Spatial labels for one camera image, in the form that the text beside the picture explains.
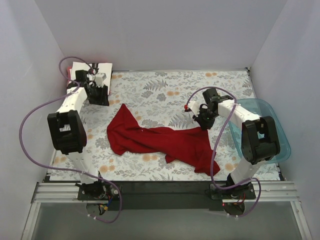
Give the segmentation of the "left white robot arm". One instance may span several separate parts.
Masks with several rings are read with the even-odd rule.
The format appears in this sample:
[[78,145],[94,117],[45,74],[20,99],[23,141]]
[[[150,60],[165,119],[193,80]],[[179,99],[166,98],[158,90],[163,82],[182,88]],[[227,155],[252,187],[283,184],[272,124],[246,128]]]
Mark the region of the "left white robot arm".
[[105,73],[96,69],[76,70],[75,80],[67,85],[66,97],[61,107],[47,116],[48,127],[54,148],[65,155],[79,171],[81,192],[95,200],[103,199],[107,189],[101,180],[100,172],[85,156],[87,134],[80,118],[83,103],[88,100],[91,105],[109,106],[109,87],[105,85]]

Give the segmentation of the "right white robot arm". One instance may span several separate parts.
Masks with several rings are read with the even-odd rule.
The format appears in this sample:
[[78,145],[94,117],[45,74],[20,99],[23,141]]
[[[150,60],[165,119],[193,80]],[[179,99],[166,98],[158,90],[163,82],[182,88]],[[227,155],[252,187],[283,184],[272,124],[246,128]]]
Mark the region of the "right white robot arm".
[[204,103],[188,99],[185,111],[193,113],[193,119],[202,130],[209,130],[217,117],[224,117],[225,123],[233,123],[241,131],[242,158],[238,166],[228,175],[225,184],[212,182],[213,194],[237,199],[252,191],[252,181],[258,169],[281,151],[276,122],[271,116],[260,116],[238,104],[236,97],[227,92],[221,96],[218,88],[202,88]]

